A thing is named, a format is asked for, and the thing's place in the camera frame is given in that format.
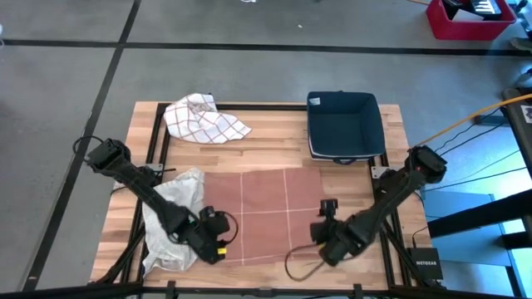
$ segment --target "blue panel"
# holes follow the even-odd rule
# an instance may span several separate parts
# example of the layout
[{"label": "blue panel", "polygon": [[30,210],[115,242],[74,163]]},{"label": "blue panel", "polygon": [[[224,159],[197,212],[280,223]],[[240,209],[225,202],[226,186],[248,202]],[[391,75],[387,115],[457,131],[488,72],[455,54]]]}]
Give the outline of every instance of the blue panel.
[{"label": "blue panel", "polygon": [[[474,208],[491,202],[485,194],[431,191],[425,193],[427,221]],[[502,234],[499,224],[472,229],[467,232],[433,238],[440,259],[450,262],[471,262],[497,266],[511,266],[510,257],[504,247],[495,241]]]}]

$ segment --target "white sticker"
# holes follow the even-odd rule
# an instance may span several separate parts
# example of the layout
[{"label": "white sticker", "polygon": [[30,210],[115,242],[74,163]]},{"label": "white sticker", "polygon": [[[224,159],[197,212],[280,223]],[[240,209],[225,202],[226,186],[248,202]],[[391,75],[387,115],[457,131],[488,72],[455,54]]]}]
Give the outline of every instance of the white sticker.
[{"label": "white sticker", "polygon": [[523,116],[527,124],[532,124],[532,106],[522,105],[521,109],[523,110]]},{"label": "white sticker", "polygon": [[319,98],[308,99],[310,105],[319,105]]}]

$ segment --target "yellow cable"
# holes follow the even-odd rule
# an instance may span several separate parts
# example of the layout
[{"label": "yellow cable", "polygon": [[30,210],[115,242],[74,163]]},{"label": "yellow cable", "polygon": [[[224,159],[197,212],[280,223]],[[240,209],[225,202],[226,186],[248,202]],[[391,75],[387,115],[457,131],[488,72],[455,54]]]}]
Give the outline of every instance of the yellow cable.
[{"label": "yellow cable", "polygon": [[530,98],[532,98],[532,94],[530,94],[530,95],[525,95],[525,96],[517,96],[517,97],[512,98],[512,99],[509,99],[509,100],[503,100],[503,101],[501,101],[501,102],[499,102],[499,103],[497,103],[497,104],[489,105],[489,106],[487,106],[486,108],[482,108],[482,109],[478,110],[477,112],[473,113],[472,115],[467,116],[465,119],[458,121],[458,122],[455,123],[454,125],[452,125],[452,126],[446,128],[446,129],[440,131],[438,134],[435,134],[435,135],[431,136],[430,138],[428,138],[428,139],[426,139],[426,140],[423,140],[422,142],[418,143],[418,144],[415,145],[415,146],[424,145],[425,143],[427,143],[427,142],[429,142],[429,141],[435,139],[436,137],[439,137],[439,136],[441,136],[441,135],[447,133],[447,132],[450,131],[450,130],[455,129],[457,126],[459,126],[459,125],[465,123],[466,121],[472,119],[473,117],[475,117],[475,116],[477,116],[477,115],[481,115],[482,113],[484,113],[484,112],[486,112],[486,111],[488,111],[488,110],[492,110],[492,109],[494,109],[494,108],[501,107],[501,106],[503,106],[503,105],[513,104],[513,103],[518,102],[518,101],[528,100],[528,99],[530,99]]}]

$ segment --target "black floor line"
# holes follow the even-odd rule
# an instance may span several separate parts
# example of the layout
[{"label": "black floor line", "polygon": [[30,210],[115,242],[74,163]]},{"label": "black floor line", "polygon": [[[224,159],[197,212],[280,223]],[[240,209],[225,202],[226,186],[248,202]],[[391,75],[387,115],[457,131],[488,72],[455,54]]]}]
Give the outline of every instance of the black floor line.
[{"label": "black floor line", "polygon": [[433,49],[405,47],[342,47],[311,45],[268,45],[268,44],[228,44],[228,43],[187,43],[187,42],[125,42],[124,36],[118,42],[92,41],[45,41],[6,39],[6,46],[25,47],[81,47],[126,49],[186,49],[186,50],[226,50],[226,51],[303,51],[356,54],[395,54],[395,55],[441,55],[441,56],[528,56],[528,51],[488,50],[488,49]]},{"label": "black floor line", "polygon": [[[133,3],[130,15],[127,18],[124,30],[122,31],[121,40],[127,40],[127,37],[131,32],[131,28],[135,21],[136,14],[139,10],[140,1],[141,0],[135,0],[135,2]],[[91,114],[86,122],[85,129],[83,130],[83,136],[90,136],[94,134],[96,124],[98,122],[98,119],[100,118],[100,113],[103,109],[103,105],[106,102],[107,93],[111,88],[111,83],[113,81],[113,77],[115,76],[116,69],[118,68],[118,64],[120,62],[123,52],[123,47],[117,47],[115,49],[115,52],[113,53],[111,62],[107,67],[106,75],[104,76],[100,90],[98,91],[98,95],[96,96],[96,100],[94,101],[94,105],[92,106]],[[47,225],[47,229],[44,233],[44,236],[42,237],[41,244],[39,245],[37,254],[33,259],[33,263],[29,269],[26,279],[23,282],[23,291],[33,291],[37,287],[40,276],[42,274],[42,270],[46,265],[48,255],[52,250],[52,245],[56,238],[57,231],[59,230],[59,227],[61,225],[63,215],[67,210],[68,201],[70,199],[72,190],[74,189],[74,184],[76,183],[77,176],[79,175],[80,169],[83,165],[83,158],[85,157],[86,152],[89,148],[90,141],[91,140],[89,139],[84,139],[79,143],[79,146],[77,148],[77,154],[74,156],[74,159],[72,160],[70,167],[66,172],[66,178],[63,182],[59,197],[57,198],[55,207],[52,212],[52,216],[50,217],[50,221]]]}]

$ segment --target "white cloth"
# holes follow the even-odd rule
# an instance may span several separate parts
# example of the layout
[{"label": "white cloth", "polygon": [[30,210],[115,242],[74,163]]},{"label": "white cloth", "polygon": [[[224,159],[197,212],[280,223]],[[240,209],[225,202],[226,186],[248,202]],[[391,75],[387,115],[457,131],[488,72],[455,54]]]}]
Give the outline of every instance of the white cloth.
[{"label": "white cloth", "polygon": [[202,144],[241,140],[251,131],[235,116],[219,113],[213,96],[197,93],[166,107],[165,121],[172,136]]},{"label": "white cloth", "polygon": [[[185,206],[196,215],[203,208],[204,173],[197,168],[190,169],[154,189],[167,201]],[[189,246],[172,243],[160,226],[157,214],[145,203],[142,204],[142,215],[148,247],[148,256],[142,261],[145,274],[154,267],[171,271],[188,269],[197,258],[194,251]]]}]

